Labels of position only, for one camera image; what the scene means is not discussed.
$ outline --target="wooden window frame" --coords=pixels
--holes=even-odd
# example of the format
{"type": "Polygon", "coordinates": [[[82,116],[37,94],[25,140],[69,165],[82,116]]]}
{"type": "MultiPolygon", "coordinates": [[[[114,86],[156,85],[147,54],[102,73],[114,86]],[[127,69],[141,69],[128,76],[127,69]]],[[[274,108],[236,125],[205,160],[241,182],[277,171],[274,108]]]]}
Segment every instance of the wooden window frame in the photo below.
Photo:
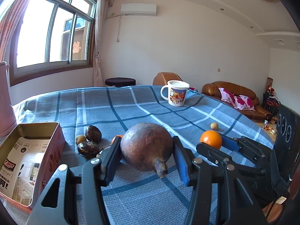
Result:
{"type": "Polygon", "coordinates": [[[10,53],[9,53],[10,86],[15,86],[19,83],[22,83],[22,82],[25,82],[28,80],[33,80],[35,78],[46,76],[46,75],[53,74],[53,73],[60,73],[60,72],[65,72],[65,71],[69,71],[69,70],[93,67],[94,47],[95,47],[95,19],[92,20],[92,24],[91,24],[91,38],[90,38],[89,50],[88,50],[88,54],[87,54],[88,64],[84,64],[84,65],[68,64],[68,66],[45,69],[45,70],[32,72],[32,73],[28,73],[28,74],[21,75],[21,76],[14,76],[14,65],[17,65],[17,48],[18,48],[18,40],[19,40],[20,30],[21,30],[21,26],[22,26],[22,23],[21,23],[22,20],[23,20],[23,17],[20,18],[20,21],[13,33],[11,44],[10,44],[10,53]]]}

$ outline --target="pink bucket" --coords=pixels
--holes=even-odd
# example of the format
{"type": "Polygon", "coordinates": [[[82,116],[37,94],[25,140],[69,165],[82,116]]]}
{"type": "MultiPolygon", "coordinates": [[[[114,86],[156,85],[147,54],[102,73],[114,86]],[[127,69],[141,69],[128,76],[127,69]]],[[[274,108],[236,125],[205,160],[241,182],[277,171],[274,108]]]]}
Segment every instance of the pink bucket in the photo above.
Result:
{"type": "Polygon", "coordinates": [[[6,62],[0,62],[0,138],[9,134],[17,125],[8,91],[6,62]]]}

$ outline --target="white wall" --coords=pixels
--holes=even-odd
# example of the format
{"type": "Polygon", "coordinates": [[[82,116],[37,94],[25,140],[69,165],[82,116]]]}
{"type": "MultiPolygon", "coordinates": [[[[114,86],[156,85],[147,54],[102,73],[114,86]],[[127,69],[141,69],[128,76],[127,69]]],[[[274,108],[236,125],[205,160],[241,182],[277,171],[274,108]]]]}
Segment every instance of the white wall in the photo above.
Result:
{"type": "Polygon", "coordinates": [[[271,48],[269,77],[279,101],[300,114],[300,52],[271,48]]]}
{"type": "MultiPolygon", "coordinates": [[[[9,48],[5,61],[9,64],[9,48]]],[[[85,68],[32,79],[9,88],[12,104],[42,93],[93,86],[93,69],[85,68]]]]}
{"type": "Polygon", "coordinates": [[[115,0],[108,15],[119,14],[122,3],[155,3],[157,16],[122,16],[118,43],[119,17],[106,19],[100,53],[103,80],[130,77],[151,85],[158,72],[175,72],[199,91],[206,83],[224,80],[262,98],[270,48],[249,29],[184,0],[115,0]]]}

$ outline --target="white mug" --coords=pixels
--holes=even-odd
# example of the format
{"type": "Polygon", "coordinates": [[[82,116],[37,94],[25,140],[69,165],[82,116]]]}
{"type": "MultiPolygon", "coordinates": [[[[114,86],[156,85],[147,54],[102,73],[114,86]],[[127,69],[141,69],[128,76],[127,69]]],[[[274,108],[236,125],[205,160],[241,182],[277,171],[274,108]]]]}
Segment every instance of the white mug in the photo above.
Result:
{"type": "Polygon", "coordinates": [[[186,82],[170,80],[167,85],[161,88],[160,95],[162,98],[167,100],[170,105],[181,107],[185,102],[185,96],[189,87],[190,85],[186,82]],[[168,87],[168,97],[163,96],[163,89],[166,87],[168,87]]]}

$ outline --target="mug handle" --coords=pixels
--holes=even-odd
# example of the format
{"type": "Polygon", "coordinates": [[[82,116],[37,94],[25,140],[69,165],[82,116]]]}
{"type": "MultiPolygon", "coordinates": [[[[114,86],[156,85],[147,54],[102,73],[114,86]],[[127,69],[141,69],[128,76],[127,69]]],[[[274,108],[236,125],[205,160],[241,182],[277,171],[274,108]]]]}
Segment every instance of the mug handle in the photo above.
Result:
{"type": "Polygon", "coordinates": [[[166,87],[168,87],[168,85],[164,85],[162,88],[161,88],[161,90],[160,90],[160,95],[161,95],[161,97],[162,98],[164,98],[165,100],[169,100],[167,97],[165,97],[165,96],[163,96],[163,90],[164,90],[164,88],[166,88],[166,87]]]}

